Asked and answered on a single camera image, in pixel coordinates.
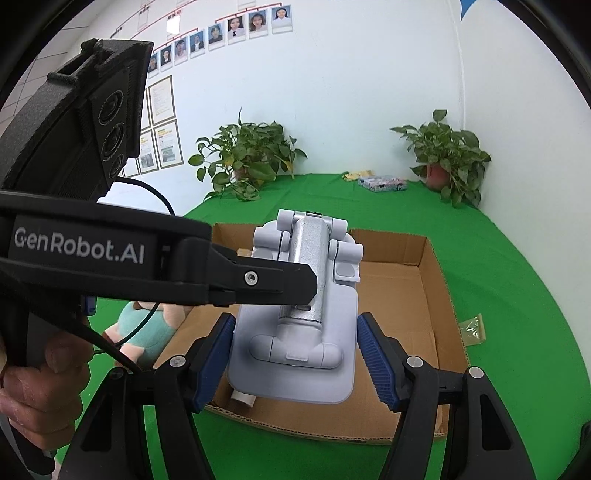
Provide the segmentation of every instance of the cardboard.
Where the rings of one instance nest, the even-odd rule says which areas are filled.
[[[249,255],[256,225],[217,224],[213,241]],[[404,233],[351,230],[365,253],[357,285],[359,313],[371,312],[384,333],[397,338],[409,355],[436,368],[464,372],[465,347],[443,273],[429,240]],[[168,344],[156,366],[187,352],[195,339],[207,336],[223,312],[238,306],[196,307]],[[208,410],[253,425],[298,437],[355,443],[388,444],[398,423],[381,403],[359,349],[355,387],[338,405],[314,405],[258,397],[252,408],[231,400],[225,376]],[[447,433],[448,407],[440,406],[435,437]]]

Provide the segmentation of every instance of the finger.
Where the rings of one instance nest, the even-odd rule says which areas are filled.
[[[76,427],[74,426],[73,422],[59,432],[48,434],[31,432],[22,425],[13,422],[12,420],[10,421],[10,424],[19,432],[21,432],[29,442],[41,450],[45,450],[46,452],[57,450],[68,445],[72,441],[74,432],[76,431]]]
[[[92,345],[67,332],[54,335],[45,348],[47,365],[60,374],[70,367],[79,367],[92,360]]]
[[[6,394],[19,403],[40,411],[54,411],[64,407],[88,386],[88,364],[55,374],[47,365],[8,367],[4,374]]]
[[[0,390],[0,411],[14,423],[33,433],[49,434],[67,428],[82,415],[80,397],[75,397],[59,410],[45,413],[19,403]]]

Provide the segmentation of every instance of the portrait photo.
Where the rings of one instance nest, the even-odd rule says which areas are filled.
[[[228,20],[228,45],[246,40],[246,29],[244,28],[245,16],[230,18]]]
[[[203,32],[196,32],[189,37],[191,58],[197,57],[205,53],[205,42],[203,41]]]
[[[174,64],[178,65],[189,59],[189,39],[187,37],[181,38],[174,42]]]
[[[283,5],[271,10],[271,26],[273,33],[291,32],[293,30],[291,5]]]
[[[223,47],[226,43],[223,40],[222,24],[216,23],[207,29],[209,50]]]
[[[150,63],[148,64],[148,77],[153,77],[158,74],[158,53],[154,53],[150,57]]]
[[[173,66],[173,46],[169,45],[160,50],[160,71],[164,72]]]
[[[248,14],[248,32],[250,38],[263,37],[269,34],[267,10]]]

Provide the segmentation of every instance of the potted plant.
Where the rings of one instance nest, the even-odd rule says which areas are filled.
[[[480,149],[478,137],[469,130],[455,131],[444,123],[447,110],[435,110],[433,121],[419,128],[412,125],[393,130],[411,142],[417,163],[412,171],[426,179],[427,187],[441,191],[442,200],[458,206],[463,199],[480,203],[480,187],[491,156]]]
[[[307,158],[299,148],[297,139],[285,138],[280,124],[242,123],[220,127],[211,138],[197,139],[198,154],[189,158],[189,164],[200,167],[197,179],[203,181],[208,174],[213,183],[213,192],[206,198],[221,196],[232,191],[239,200],[259,199],[259,190],[265,182],[274,181],[279,169],[294,177],[294,161],[298,156]],[[207,160],[217,154],[213,161]]]

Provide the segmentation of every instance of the framed poster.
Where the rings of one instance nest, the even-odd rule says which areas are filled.
[[[148,111],[148,89],[144,91],[144,104],[142,105],[142,123],[140,130],[150,128],[150,112]]]
[[[168,76],[148,87],[152,125],[158,125],[177,116],[174,109],[173,77]]]
[[[160,168],[183,164],[177,121],[173,120],[154,129],[156,146],[160,154]]]
[[[158,158],[154,148],[154,133],[151,130],[139,136],[138,167],[140,173],[158,170]]]
[[[123,170],[124,176],[127,178],[137,177],[139,175],[139,167],[136,158],[128,158],[127,163],[124,165]]]

